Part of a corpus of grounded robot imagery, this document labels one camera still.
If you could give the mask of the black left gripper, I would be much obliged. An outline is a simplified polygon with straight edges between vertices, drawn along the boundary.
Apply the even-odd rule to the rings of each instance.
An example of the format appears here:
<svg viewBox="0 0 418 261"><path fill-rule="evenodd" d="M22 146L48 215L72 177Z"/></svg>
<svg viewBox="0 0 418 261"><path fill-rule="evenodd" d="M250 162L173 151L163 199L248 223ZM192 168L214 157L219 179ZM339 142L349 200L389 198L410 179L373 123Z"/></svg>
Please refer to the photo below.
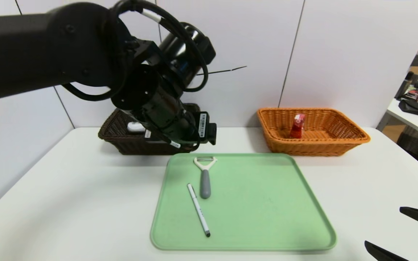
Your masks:
<svg viewBox="0 0 418 261"><path fill-rule="evenodd" d="M161 86L144 91L142 114L146 129L169 144L216 145L217 126L209 123L207 112L189 109Z"/></svg>

